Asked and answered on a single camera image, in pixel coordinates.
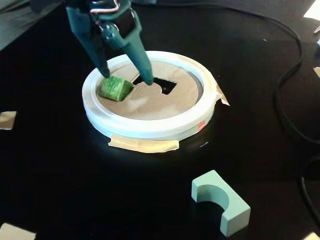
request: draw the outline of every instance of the black cable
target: black cable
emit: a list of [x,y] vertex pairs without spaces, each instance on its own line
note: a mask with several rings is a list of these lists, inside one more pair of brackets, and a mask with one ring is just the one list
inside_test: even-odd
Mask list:
[[304,198],[304,201],[306,202],[307,207],[309,208],[309,211],[311,212],[314,220],[320,227],[320,214],[317,211],[316,207],[311,201],[311,198],[308,194],[307,188],[306,188],[306,181],[305,181],[305,172],[309,168],[309,166],[317,161],[320,161],[320,155],[315,156],[310,158],[307,162],[305,162],[304,166],[302,167],[301,170],[301,175],[300,175],[300,187],[301,187],[301,192]]
[[221,4],[221,3],[215,3],[215,2],[155,3],[155,4],[146,4],[146,3],[136,3],[135,2],[134,4],[148,6],[148,7],[169,7],[169,8],[201,7],[201,6],[219,7],[219,8],[224,8],[224,9],[228,9],[231,11],[235,11],[235,12],[239,12],[239,13],[243,13],[243,14],[247,14],[247,15],[251,15],[254,17],[268,20],[268,21],[276,24],[278,27],[280,27],[282,30],[284,30],[288,34],[290,34],[294,38],[294,40],[296,41],[296,44],[298,47],[298,61],[296,64],[294,64],[294,66],[292,66],[285,74],[283,74],[279,78],[279,80],[276,84],[276,87],[274,89],[274,94],[273,94],[275,109],[276,109],[278,116],[281,119],[281,122],[283,124],[285,124],[287,127],[289,127],[291,130],[293,130],[302,139],[304,139],[310,143],[313,143],[313,144],[320,144],[319,139],[312,139],[312,138],[306,136],[303,132],[301,132],[296,127],[296,125],[290,120],[290,118],[286,114],[284,107],[282,105],[281,98],[280,98],[280,93],[279,93],[280,87],[298,71],[298,69],[300,68],[300,66],[303,62],[303,48],[302,48],[301,39],[294,29],[292,29],[291,27],[287,26],[283,22],[281,22],[273,17],[265,16],[260,13],[251,12],[251,11],[243,10],[241,8],[237,8],[237,7],[233,7],[233,6],[229,6],[229,5],[225,5],[225,4]]
[[[291,130],[293,130],[298,136],[300,136],[302,139],[313,143],[313,144],[320,144],[320,140],[319,139],[313,139],[311,137],[308,137],[307,135],[305,135],[303,132],[301,132],[296,125],[290,120],[290,118],[288,117],[288,115],[286,114],[284,107],[282,105],[282,101],[280,98],[280,88],[281,86],[290,78],[292,77],[300,68],[302,62],[303,62],[303,48],[302,48],[302,43],[301,43],[301,39],[299,37],[299,35],[296,33],[295,30],[293,30],[291,27],[287,26],[286,24],[282,23],[281,21],[269,17],[269,16],[265,16],[263,14],[260,13],[256,13],[256,12],[251,12],[251,11],[247,11],[247,10],[243,10],[237,7],[232,7],[232,6],[228,6],[228,5],[224,5],[224,4],[220,4],[220,3],[215,3],[215,2],[187,2],[187,3],[156,3],[156,4],[143,4],[143,3],[138,3],[138,5],[143,5],[143,6],[149,6],[149,7],[169,7],[169,8],[174,8],[174,7],[200,7],[200,6],[212,6],[212,7],[219,7],[219,8],[224,8],[224,9],[228,9],[231,11],[235,11],[235,12],[239,12],[239,13],[243,13],[243,14],[247,14],[247,15],[251,15],[254,17],[258,17],[258,18],[262,18],[264,20],[268,20],[272,23],[274,23],[275,25],[277,25],[278,27],[280,27],[282,30],[284,30],[286,33],[290,34],[293,39],[295,40],[297,47],[298,47],[298,61],[296,62],[296,64],[294,64],[287,72],[285,72],[278,80],[275,89],[274,89],[274,94],[273,94],[273,101],[274,101],[274,106],[276,109],[276,112],[282,122],[282,124],[284,124],[285,126],[288,126]],[[305,184],[305,170],[307,169],[307,167],[315,162],[315,161],[320,161],[320,156],[311,158],[310,160],[308,160],[304,167],[302,168],[302,172],[300,175],[300,186],[301,186],[301,191],[302,191],[302,195],[305,199],[305,202],[311,212],[311,214],[313,215],[314,219],[316,220],[317,224],[319,224],[320,226],[320,214],[318,213],[317,209],[315,208],[315,206],[313,205],[307,188],[306,188],[306,184]]]

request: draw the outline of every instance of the tape strip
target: tape strip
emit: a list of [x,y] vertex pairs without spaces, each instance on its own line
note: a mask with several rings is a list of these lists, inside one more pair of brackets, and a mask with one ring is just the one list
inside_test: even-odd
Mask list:
[[153,154],[177,150],[179,148],[179,141],[141,140],[113,134],[111,136],[111,142],[109,142],[108,145],[110,147],[127,149],[146,154]]
[[0,113],[0,129],[11,130],[14,127],[16,111],[4,111]]
[[0,228],[0,240],[34,240],[36,234],[23,230],[8,223],[4,223]]
[[315,71],[315,73],[318,75],[318,77],[320,78],[320,67],[315,67],[314,69],[313,69],[314,71]]
[[222,104],[228,105],[230,107],[230,104],[229,104],[225,94],[222,92],[221,88],[219,87],[218,83],[215,82],[215,84],[216,84],[216,92],[221,95],[220,99],[221,99]]
[[312,232],[303,240],[320,240],[320,237],[318,237],[314,232]]

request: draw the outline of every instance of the arch-shaped block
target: arch-shaped block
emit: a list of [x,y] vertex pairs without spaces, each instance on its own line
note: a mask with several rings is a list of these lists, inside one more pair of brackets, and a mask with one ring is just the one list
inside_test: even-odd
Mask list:
[[212,202],[220,205],[220,231],[226,237],[238,232],[249,224],[250,206],[218,175],[209,171],[192,181],[191,197],[196,203]]

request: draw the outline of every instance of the robotic arm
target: robotic arm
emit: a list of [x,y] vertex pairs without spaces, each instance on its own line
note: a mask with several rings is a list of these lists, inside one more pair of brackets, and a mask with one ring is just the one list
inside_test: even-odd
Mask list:
[[151,63],[140,39],[140,21],[129,0],[71,0],[66,11],[73,34],[104,77],[110,76],[105,42],[112,49],[122,49],[143,81],[153,83]]

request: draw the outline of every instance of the white wire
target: white wire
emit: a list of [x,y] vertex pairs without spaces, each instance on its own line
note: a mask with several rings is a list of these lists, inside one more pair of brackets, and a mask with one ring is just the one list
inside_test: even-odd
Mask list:
[[93,8],[90,10],[91,14],[107,14],[114,13],[119,10],[119,3],[117,0],[113,0],[115,7],[114,8]]

